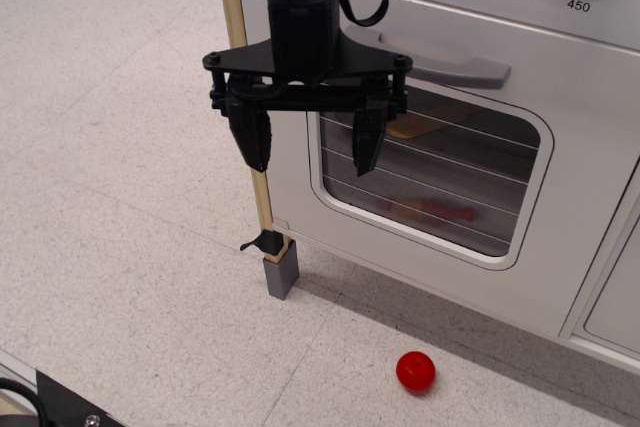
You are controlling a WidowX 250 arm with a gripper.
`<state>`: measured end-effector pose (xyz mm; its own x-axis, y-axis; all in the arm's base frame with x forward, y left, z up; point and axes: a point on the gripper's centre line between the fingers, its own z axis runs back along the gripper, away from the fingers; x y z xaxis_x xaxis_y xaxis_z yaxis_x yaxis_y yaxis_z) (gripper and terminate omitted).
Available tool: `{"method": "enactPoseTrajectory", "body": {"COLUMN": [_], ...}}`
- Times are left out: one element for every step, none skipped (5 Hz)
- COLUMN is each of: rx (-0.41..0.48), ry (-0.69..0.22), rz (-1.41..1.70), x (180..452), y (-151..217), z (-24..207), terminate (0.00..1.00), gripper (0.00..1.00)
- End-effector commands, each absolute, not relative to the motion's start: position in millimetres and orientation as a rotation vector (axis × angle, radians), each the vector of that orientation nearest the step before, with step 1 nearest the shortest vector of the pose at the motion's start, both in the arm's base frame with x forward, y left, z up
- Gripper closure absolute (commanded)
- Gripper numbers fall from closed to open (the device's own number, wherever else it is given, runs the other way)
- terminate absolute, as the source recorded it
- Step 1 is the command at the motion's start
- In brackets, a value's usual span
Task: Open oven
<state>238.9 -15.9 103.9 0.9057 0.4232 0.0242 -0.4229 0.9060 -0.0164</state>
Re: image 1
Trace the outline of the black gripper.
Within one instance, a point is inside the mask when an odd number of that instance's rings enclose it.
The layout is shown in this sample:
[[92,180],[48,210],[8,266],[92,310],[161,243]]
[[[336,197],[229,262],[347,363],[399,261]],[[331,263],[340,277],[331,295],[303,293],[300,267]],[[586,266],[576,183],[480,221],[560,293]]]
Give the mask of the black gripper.
[[407,111],[412,60],[345,35],[340,7],[269,5],[271,37],[203,59],[212,107],[228,116],[247,166],[265,172],[271,155],[266,111],[355,112],[352,154],[358,176],[375,169],[387,118]]

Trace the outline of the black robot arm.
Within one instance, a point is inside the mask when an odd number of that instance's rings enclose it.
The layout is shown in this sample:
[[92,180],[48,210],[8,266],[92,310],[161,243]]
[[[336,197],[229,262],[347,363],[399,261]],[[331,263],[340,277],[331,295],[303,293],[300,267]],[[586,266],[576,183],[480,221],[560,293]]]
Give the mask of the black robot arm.
[[354,165],[359,175],[372,171],[388,121],[407,109],[413,62],[350,39],[340,18],[371,27],[384,18],[389,0],[365,19],[355,17],[349,0],[266,1],[268,40],[203,59],[213,80],[212,106],[228,119],[245,163],[266,171],[271,111],[350,112]]

